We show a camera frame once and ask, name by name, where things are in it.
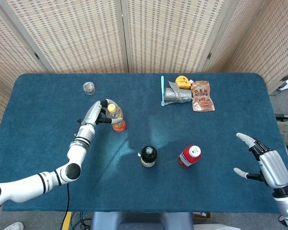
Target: brown snack pouch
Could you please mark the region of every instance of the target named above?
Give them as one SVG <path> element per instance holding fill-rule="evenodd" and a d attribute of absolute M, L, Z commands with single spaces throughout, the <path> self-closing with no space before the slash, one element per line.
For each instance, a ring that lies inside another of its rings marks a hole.
<path fill-rule="evenodd" d="M 197 112 L 214 111 L 215 106 L 210 98 L 209 82 L 205 80 L 190 80 L 190 82 L 193 93 L 193 110 Z"/>

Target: red bottle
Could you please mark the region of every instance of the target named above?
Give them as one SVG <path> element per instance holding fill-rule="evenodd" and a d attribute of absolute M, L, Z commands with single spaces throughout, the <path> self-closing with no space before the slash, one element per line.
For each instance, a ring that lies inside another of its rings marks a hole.
<path fill-rule="evenodd" d="M 178 157 L 178 163 L 184 169 L 199 161 L 201 158 L 201 149 L 196 145 L 187 147 Z"/>

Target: tape measure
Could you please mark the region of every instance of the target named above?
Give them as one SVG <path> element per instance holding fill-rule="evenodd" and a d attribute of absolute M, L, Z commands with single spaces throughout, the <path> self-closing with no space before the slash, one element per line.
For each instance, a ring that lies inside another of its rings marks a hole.
<path fill-rule="evenodd" d="M 191 87 L 191 83 L 187 79 L 187 77 L 180 75 L 176 78 L 175 83 L 178 85 L 180 89 L 189 89 Z"/>

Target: plastic bottle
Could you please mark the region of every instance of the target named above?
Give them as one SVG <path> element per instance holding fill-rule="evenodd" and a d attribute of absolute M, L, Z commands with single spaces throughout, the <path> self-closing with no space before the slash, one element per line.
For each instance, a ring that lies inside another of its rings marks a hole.
<path fill-rule="evenodd" d="M 118 105 L 109 104 L 106 110 L 106 116 L 112 119 L 120 118 L 120 117 L 123 117 L 123 112 Z M 115 131 L 122 132 L 127 128 L 127 123 L 125 120 L 122 120 L 121 122 L 117 124 L 112 124 L 112 127 Z"/>
<path fill-rule="evenodd" d="M 184 151 L 181 152 L 177 158 L 178 163 L 184 169 L 188 168 L 190 165 L 199 161 L 201 158 L 201 149 L 196 145 L 190 145 Z"/>

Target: white robotic arm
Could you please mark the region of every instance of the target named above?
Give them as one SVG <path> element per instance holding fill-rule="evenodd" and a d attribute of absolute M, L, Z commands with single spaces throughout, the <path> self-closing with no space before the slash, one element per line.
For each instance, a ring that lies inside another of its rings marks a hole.
<path fill-rule="evenodd" d="M 49 192 L 57 185 L 67 184 L 77 180 L 81 175 L 81 165 L 90 147 L 98 123 L 119 123 L 122 118 L 103 118 L 105 114 L 102 107 L 116 104 L 110 99 L 97 101 L 86 113 L 74 140 L 70 144 L 67 157 L 68 163 L 52 172 L 42 172 L 19 181 L 0 183 L 0 220 L 2 204 L 7 200 L 21 203 Z"/>
<path fill-rule="evenodd" d="M 265 182 L 274 189 L 273 198 L 288 226 L 288 171 L 282 158 L 277 151 L 271 150 L 258 140 L 242 133 L 237 133 L 237 137 L 249 146 L 249 151 L 253 153 L 261 170 L 260 174 L 250 174 L 239 168 L 234 168 L 234 171 L 246 179 Z"/>

